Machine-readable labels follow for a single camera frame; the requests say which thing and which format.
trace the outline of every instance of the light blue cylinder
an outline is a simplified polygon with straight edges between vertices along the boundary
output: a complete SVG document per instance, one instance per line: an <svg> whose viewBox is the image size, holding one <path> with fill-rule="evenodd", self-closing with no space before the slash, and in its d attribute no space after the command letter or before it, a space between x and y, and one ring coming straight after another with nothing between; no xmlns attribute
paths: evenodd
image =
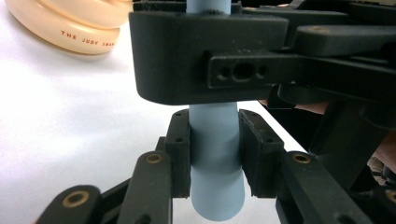
<svg viewBox="0 0 396 224"><path fill-rule="evenodd" d="M245 201L236 103L190 105L191 200L204 218L234 217Z"/></svg>
<svg viewBox="0 0 396 224"><path fill-rule="evenodd" d="M202 13L208 10L231 14L231 0L187 0L187 13Z"/></svg>

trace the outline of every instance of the cream colored roll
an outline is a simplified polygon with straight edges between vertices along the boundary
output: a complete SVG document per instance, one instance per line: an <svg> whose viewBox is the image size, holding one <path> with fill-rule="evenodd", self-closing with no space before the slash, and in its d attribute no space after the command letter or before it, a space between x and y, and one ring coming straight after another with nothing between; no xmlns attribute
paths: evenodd
<svg viewBox="0 0 396 224"><path fill-rule="evenodd" d="M114 48L120 28L95 29L62 16L37 0L6 0L11 13L26 28L50 43L84 54Z"/></svg>
<svg viewBox="0 0 396 224"><path fill-rule="evenodd" d="M128 21L132 1L38 0L60 14L91 27L117 28Z"/></svg>

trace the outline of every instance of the brass insert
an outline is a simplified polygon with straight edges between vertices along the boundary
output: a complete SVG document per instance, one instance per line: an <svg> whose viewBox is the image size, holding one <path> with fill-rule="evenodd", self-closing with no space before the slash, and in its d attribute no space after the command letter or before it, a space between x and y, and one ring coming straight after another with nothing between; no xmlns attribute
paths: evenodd
<svg viewBox="0 0 396 224"><path fill-rule="evenodd" d="M163 157L160 156L159 154L150 154L146 157L146 162L151 164L161 162L162 160Z"/></svg>
<svg viewBox="0 0 396 224"><path fill-rule="evenodd" d="M86 190L77 190L64 198L63 206L66 208L74 208L88 201L90 193Z"/></svg>
<svg viewBox="0 0 396 224"><path fill-rule="evenodd" d="M293 159L299 163L304 163L304 164L311 162L311 159L305 156L304 154L294 154Z"/></svg>

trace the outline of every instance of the screw hole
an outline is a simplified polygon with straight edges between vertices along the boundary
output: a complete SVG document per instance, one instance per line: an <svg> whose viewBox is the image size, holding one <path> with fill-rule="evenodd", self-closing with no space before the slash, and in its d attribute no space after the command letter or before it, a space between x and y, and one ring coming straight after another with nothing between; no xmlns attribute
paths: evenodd
<svg viewBox="0 0 396 224"><path fill-rule="evenodd" d="M81 199L83 199L82 194L75 194L68 198L70 203L76 203L76 202L80 201Z"/></svg>
<svg viewBox="0 0 396 224"><path fill-rule="evenodd" d="M309 157L306 157L303 154L295 154L293 155L293 159L299 163L309 163L311 162L311 159Z"/></svg>
<svg viewBox="0 0 396 224"><path fill-rule="evenodd" d="M236 81L248 81L254 74L254 66L250 63L240 63L233 69Z"/></svg>
<svg viewBox="0 0 396 224"><path fill-rule="evenodd" d="M148 163L158 163L163 160L163 157L158 154L151 154L146 157L146 162Z"/></svg>

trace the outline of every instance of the white surface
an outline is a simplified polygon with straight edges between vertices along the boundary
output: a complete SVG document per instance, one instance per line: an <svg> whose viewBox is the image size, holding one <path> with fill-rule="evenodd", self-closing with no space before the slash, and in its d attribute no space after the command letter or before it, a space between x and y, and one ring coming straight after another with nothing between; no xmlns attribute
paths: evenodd
<svg viewBox="0 0 396 224"><path fill-rule="evenodd" d="M154 150L171 115L186 106L137 95L128 25L110 53L83 56L30 33L4 1L0 17L0 223L32 223L65 189L103 192L129 178L138 156ZM257 102L240 106L265 115ZM246 191L244 208L225 223L279 222L275 200ZM174 223L212 222L190 200L174 200Z"/></svg>

